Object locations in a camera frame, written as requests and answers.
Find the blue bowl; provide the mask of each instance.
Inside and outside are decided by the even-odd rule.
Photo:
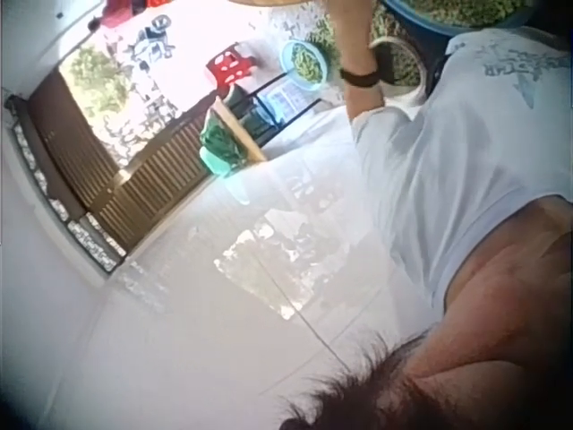
[[[455,25],[440,24],[439,22],[433,21],[429,17],[416,12],[412,7],[408,6],[402,0],[382,0],[382,4],[387,6],[391,11],[401,15],[406,20],[412,22],[413,24],[443,36],[453,38],[454,36],[457,36],[461,33],[479,30],[470,27],[458,27]],[[493,28],[514,29],[516,27],[526,25],[535,13],[538,5],[539,2],[535,2],[534,6],[524,7],[518,11],[515,11],[506,20],[494,25]]]
[[[306,47],[306,49],[308,49],[319,62],[322,72],[322,79],[320,82],[308,82],[296,72],[295,64],[293,63],[293,51],[298,45]],[[280,66],[282,67],[283,72],[287,73],[288,77],[302,90],[317,91],[326,83],[326,80],[329,77],[329,64],[326,56],[312,43],[303,42],[301,40],[289,40],[283,46],[280,53]]]

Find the white t-shirt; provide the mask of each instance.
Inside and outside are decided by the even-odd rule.
[[[356,147],[395,263],[442,312],[459,267],[529,202],[573,202],[571,57],[506,30],[457,36],[414,120],[359,116]]]

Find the metal gate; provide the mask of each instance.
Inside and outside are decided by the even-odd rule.
[[[30,96],[28,115],[64,181],[130,253],[203,179],[200,134],[216,92],[172,121],[121,169],[92,132],[64,78],[53,71]]]

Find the wristwatch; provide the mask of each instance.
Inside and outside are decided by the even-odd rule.
[[[380,73],[378,71],[370,74],[359,75],[350,73],[345,69],[340,69],[340,77],[353,87],[358,88],[372,88],[380,82]]]

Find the green beans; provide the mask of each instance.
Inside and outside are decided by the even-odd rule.
[[[527,0],[404,0],[442,24],[482,28],[495,25],[527,5]]]
[[[394,36],[397,38],[409,40],[406,31],[400,27],[396,19],[386,8],[379,5],[372,20],[372,40],[382,36]],[[338,69],[340,67],[340,54],[334,40],[334,30],[326,15],[316,23],[316,28],[308,36],[309,42],[318,47],[328,58],[330,67]],[[390,82],[393,85],[414,87],[420,83],[420,72],[415,59],[404,49],[392,47],[389,51],[390,58],[386,58],[389,64],[387,75],[391,77]]]
[[[316,56],[304,45],[298,44],[293,49],[293,63],[296,72],[310,83],[322,81],[321,64]]]

